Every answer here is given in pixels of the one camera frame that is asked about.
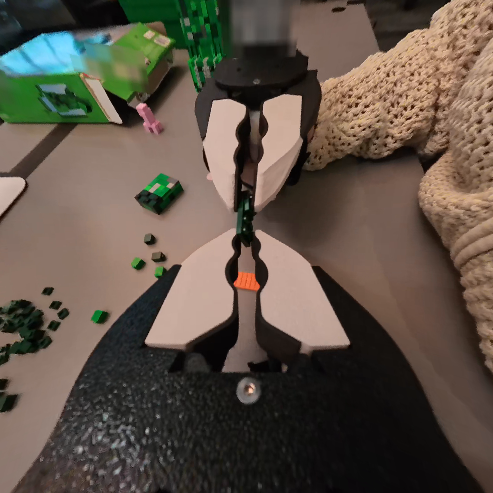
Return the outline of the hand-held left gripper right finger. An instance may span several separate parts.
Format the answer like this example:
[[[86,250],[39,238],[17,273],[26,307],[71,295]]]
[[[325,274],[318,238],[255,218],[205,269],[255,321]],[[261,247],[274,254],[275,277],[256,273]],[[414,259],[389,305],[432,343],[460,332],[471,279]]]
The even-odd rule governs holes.
[[[257,231],[257,342],[268,355],[311,355],[350,346],[311,264]]]

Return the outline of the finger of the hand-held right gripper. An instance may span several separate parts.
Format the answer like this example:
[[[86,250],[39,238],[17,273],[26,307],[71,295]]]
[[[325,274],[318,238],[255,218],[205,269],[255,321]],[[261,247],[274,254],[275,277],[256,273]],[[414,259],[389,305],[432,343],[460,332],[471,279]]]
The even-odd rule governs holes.
[[[299,157],[302,96],[282,94],[263,103],[268,128],[257,166],[254,211],[260,213],[280,192]]]
[[[244,151],[250,136],[247,107],[234,100],[215,100],[206,131],[206,161],[225,206],[237,211]]]

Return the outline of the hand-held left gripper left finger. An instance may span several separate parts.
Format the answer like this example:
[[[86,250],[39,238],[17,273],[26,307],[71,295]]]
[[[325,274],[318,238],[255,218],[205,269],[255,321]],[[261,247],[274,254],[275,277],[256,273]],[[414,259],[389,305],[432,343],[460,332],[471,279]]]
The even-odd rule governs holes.
[[[237,259],[235,237],[226,231],[182,263],[146,336],[148,347],[187,352],[234,321],[237,293],[226,268]]]

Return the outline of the dark green lego brick stack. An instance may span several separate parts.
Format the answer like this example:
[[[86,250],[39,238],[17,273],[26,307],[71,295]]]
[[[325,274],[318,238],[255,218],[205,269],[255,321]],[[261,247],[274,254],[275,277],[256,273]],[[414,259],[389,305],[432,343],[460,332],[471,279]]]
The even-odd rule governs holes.
[[[250,192],[244,190],[240,194],[238,211],[237,211],[237,226],[236,234],[241,243],[249,248],[254,236],[253,219],[255,216],[253,199]]]

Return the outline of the person's right forearm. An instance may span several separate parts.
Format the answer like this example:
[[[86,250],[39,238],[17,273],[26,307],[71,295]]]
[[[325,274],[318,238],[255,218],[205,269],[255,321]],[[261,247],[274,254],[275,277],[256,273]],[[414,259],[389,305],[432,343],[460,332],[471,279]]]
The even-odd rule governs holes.
[[[429,27],[324,81],[303,168],[347,155],[381,159],[405,146],[425,158],[444,152],[452,103],[491,39],[492,1],[451,1]]]

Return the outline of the green lego creeper figure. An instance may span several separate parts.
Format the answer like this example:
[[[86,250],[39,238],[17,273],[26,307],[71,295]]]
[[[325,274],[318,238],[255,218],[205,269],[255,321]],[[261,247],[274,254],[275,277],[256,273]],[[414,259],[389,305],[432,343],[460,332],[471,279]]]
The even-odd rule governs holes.
[[[188,50],[188,67],[199,93],[223,58],[217,1],[176,1]]]

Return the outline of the pink lego pig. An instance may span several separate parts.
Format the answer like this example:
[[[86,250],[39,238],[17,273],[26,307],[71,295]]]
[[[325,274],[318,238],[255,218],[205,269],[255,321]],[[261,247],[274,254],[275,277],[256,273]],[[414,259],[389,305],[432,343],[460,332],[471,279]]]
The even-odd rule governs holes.
[[[159,135],[163,132],[163,126],[154,116],[151,108],[146,103],[139,103],[136,106],[139,116],[143,119],[143,127],[149,134]]]

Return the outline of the green pixel lego cube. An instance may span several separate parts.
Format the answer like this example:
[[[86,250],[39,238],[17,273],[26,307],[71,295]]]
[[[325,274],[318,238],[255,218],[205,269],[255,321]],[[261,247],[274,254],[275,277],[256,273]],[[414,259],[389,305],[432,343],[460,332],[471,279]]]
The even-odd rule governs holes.
[[[182,192],[183,188],[180,181],[168,175],[159,174],[141,192],[135,195],[135,200],[144,209],[160,215]]]

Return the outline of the green lego box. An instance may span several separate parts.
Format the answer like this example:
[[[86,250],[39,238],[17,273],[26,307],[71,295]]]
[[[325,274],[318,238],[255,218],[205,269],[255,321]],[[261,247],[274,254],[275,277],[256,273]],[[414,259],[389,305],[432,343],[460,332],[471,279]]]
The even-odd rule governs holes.
[[[164,25],[40,34],[1,55],[1,119],[15,124],[124,124],[174,63]]]

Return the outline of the scattered dark green lego pieces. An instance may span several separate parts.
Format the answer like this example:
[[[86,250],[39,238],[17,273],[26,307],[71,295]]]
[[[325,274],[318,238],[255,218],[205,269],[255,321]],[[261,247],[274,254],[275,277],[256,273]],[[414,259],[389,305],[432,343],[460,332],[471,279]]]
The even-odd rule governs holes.
[[[55,287],[43,287],[41,296],[48,300],[45,308],[23,298],[1,303],[1,335],[13,337],[1,342],[1,366],[21,356],[37,354],[52,344],[53,333],[70,314],[62,301],[53,298],[54,292]]]

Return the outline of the orange brick separator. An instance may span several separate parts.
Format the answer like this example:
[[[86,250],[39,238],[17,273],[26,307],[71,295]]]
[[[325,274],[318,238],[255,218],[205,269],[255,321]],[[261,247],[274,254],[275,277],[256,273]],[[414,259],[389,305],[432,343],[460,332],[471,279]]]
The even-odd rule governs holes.
[[[260,284],[257,282],[255,273],[238,272],[237,279],[233,286],[237,289],[257,292],[260,289]]]

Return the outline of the green bin with white bags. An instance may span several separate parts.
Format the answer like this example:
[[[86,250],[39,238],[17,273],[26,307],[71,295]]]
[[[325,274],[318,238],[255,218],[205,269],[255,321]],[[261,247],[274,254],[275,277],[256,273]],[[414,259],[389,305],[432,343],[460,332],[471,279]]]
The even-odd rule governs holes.
[[[179,23],[176,1],[118,1],[130,22]]]

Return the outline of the white round-cornered base plate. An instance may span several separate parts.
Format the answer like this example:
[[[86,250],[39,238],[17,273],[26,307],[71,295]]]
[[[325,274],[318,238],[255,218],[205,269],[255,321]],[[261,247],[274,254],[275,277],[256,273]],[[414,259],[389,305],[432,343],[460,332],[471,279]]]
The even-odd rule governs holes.
[[[19,176],[1,176],[1,218],[25,191],[27,182]]]

